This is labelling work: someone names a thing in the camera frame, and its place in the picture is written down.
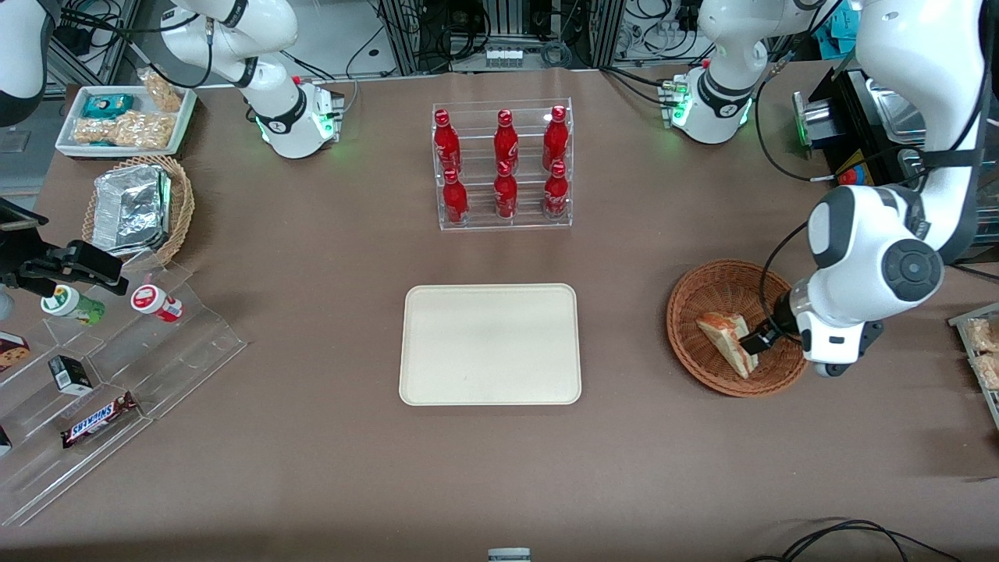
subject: wicker basket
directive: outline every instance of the wicker basket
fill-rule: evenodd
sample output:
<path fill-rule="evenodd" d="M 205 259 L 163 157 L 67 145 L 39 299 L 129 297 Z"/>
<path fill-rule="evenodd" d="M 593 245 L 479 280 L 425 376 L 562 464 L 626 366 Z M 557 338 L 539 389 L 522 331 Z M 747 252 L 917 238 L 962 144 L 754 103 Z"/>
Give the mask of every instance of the wicker basket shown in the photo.
<path fill-rule="evenodd" d="M 706 312 L 741 314 L 752 330 L 763 321 L 759 306 L 760 266 L 740 260 L 715 260 L 688 271 L 673 288 L 666 309 L 669 344 L 694 377 L 729 396 L 758 397 L 784 390 L 801 376 L 805 359 L 797 344 L 781 339 L 759 355 L 759 366 L 743 379 L 697 327 Z M 786 281 L 767 272 L 764 294 L 775 302 L 790 289 Z"/>
<path fill-rule="evenodd" d="M 121 162 L 115 169 L 139 164 L 159 164 L 170 175 L 170 239 L 156 251 L 162 263 L 169 262 L 181 249 L 187 238 L 191 217 L 194 215 L 194 192 L 184 168 L 169 156 L 137 156 Z M 83 219 L 83 239 L 90 242 L 94 237 L 94 209 L 97 208 L 97 190 L 90 197 L 87 216 Z"/>

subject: brown table surface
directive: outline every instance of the brown table surface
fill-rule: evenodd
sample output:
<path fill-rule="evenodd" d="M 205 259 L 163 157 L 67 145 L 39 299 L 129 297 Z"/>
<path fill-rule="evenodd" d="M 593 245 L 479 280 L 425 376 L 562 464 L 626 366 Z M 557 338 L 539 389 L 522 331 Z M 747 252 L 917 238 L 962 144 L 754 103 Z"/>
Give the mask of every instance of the brown table surface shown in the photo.
<path fill-rule="evenodd" d="M 792 154 L 789 94 L 826 68 L 791 65 L 761 102 L 779 160 L 813 175 L 821 158 Z M 199 92 L 183 161 L 197 210 L 177 261 L 251 344 L 27 526 L 0 529 L 0 559 L 475 561 L 528 546 L 539 562 L 739 561 L 836 516 L 999 559 L 996 428 L 945 322 L 995 301 L 994 284 L 948 270 L 841 379 L 809 371 L 771 398 L 724 397 L 670 351 L 669 290 L 707 260 L 762 262 L 826 189 L 771 168 L 752 123 L 699 145 L 595 71 L 362 90 L 353 140 L 301 161 L 261 141 L 237 91 Z M 572 228 L 440 232 L 431 105 L 560 96 L 575 110 Z M 55 157 L 46 239 L 79 235 L 109 167 Z M 790 244 L 775 270 L 809 274 L 806 248 Z M 411 287 L 535 282 L 578 295 L 578 402 L 400 400 Z M 37 299 L 16 293 L 11 325 L 37 321 Z M 882 559 L 886 545 L 847 534 L 815 554 Z"/>

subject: acrylic display stand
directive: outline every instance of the acrylic display stand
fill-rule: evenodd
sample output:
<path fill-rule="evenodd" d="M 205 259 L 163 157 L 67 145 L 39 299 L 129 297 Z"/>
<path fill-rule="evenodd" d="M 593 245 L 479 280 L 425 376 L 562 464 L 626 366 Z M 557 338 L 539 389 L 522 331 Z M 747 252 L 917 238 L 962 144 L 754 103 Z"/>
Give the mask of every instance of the acrylic display stand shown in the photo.
<path fill-rule="evenodd" d="M 541 166 L 544 129 L 551 120 L 551 107 L 563 105 L 566 109 L 565 126 L 568 127 L 568 146 L 565 149 L 565 179 L 569 189 L 565 213 L 556 220 L 549 220 L 541 212 L 544 201 L 544 182 L 548 172 Z M 438 220 L 441 230 L 484 230 L 502 228 L 544 228 L 572 225 L 572 101 L 570 98 L 552 98 L 519 101 L 488 101 L 470 103 L 437 103 L 434 111 L 447 109 L 451 124 L 458 132 L 462 147 L 461 182 L 469 193 L 469 221 L 465 225 L 448 220 L 444 204 L 444 169 L 434 147 L 434 116 L 431 114 L 431 155 L 434 159 L 435 187 L 438 198 Z M 512 219 L 502 219 L 496 212 L 493 182 L 497 178 L 496 153 L 493 137 L 497 132 L 497 113 L 508 109 L 513 114 L 513 129 L 518 138 L 518 164 L 513 177 L 517 183 L 517 208 Z"/>
<path fill-rule="evenodd" d="M 0 457 L 0 521 L 23 525 L 129 439 L 162 418 L 205 382 L 246 343 L 225 320 L 205 307 L 186 283 L 190 272 L 164 266 L 143 253 L 122 268 L 129 280 L 124 297 L 91 288 L 105 303 L 100 322 L 84 326 L 50 317 L 25 334 L 31 356 L 0 373 L 0 427 L 13 445 Z M 132 309 L 129 297 L 153 283 L 181 301 L 174 323 Z M 64 355 L 81 361 L 94 390 L 60 393 L 48 361 Z M 130 391 L 139 408 L 64 449 L 60 433 Z"/>
<path fill-rule="evenodd" d="M 985 379 L 982 374 L 978 372 L 975 367 L 975 363 L 971 361 L 976 355 L 981 355 L 980 352 L 975 351 L 975 348 L 971 346 L 971 338 L 968 337 L 968 332 L 965 329 L 968 320 L 972 318 L 983 318 L 990 319 L 999 316 L 999 303 L 995 303 L 984 308 L 979 308 L 978 310 L 973 310 L 967 314 L 962 314 L 961 316 L 955 316 L 947 321 L 948 324 L 957 328 L 957 333 L 961 336 L 961 341 L 964 343 L 964 350 L 968 352 L 968 362 L 971 364 L 971 370 L 975 372 L 975 378 L 978 379 L 978 385 L 982 388 L 982 394 L 985 395 L 985 403 L 989 407 L 989 412 L 992 413 L 992 421 L 995 422 L 996 427 L 999 428 L 999 391 L 992 390 L 985 384 Z"/>

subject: red bottle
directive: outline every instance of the red bottle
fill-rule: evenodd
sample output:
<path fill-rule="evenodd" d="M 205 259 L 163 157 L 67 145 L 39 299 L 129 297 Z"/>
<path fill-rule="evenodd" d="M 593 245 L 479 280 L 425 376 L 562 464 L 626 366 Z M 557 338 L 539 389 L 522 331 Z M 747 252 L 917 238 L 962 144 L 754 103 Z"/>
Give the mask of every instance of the red bottle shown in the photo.
<path fill-rule="evenodd" d="M 551 176 L 544 182 L 544 201 L 541 208 L 544 216 L 555 220 L 565 214 L 567 198 L 568 180 L 565 179 L 565 163 L 555 160 L 551 163 Z"/>
<path fill-rule="evenodd" d="M 500 109 L 497 120 L 499 128 L 493 137 L 497 162 L 509 162 L 513 170 L 516 170 L 517 137 L 516 131 L 513 130 L 513 114 L 508 109 Z"/>
<path fill-rule="evenodd" d="M 437 148 L 441 166 L 455 168 L 461 173 L 462 147 L 458 143 L 458 132 L 451 125 L 451 115 L 448 115 L 448 110 L 435 111 L 434 122 L 437 123 L 437 127 L 434 129 L 434 146 Z"/>
<path fill-rule="evenodd" d="M 444 171 L 444 206 L 451 224 L 462 226 L 469 222 L 469 193 L 458 181 L 458 170 L 455 168 Z"/>
<path fill-rule="evenodd" d="M 493 182 L 497 195 L 497 215 L 511 219 L 516 214 L 516 180 L 509 162 L 497 162 L 497 181 Z"/>
<path fill-rule="evenodd" d="M 551 122 L 544 130 L 544 153 L 541 155 L 541 166 L 551 169 L 551 162 L 565 156 L 568 146 L 568 127 L 565 126 L 565 107 L 556 105 L 551 108 Z"/>

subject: black box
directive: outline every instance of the black box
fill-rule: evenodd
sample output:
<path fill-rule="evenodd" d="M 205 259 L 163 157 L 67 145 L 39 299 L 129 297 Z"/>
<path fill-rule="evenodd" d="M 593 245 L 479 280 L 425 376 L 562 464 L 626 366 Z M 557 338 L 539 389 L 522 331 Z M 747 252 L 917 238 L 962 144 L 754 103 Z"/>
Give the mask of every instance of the black box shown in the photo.
<path fill-rule="evenodd" d="M 49 370 L 52 371 L 52 378 L 56 380 L 59 392 L 63 394 L 83 396 L 94 389 L 94 385 L 87 378 L 83 363 L 76 359 L 56 355 L 49 360 Z"/>
<path fill-rule="evenodd" d="M 11 448 L 10 438 L 7 437 L 7 434 L 4 433 L 3 428 L 0 427 L 0 457 L 6 455 L 7 452 L 10 451 L 10 448 Z"/>

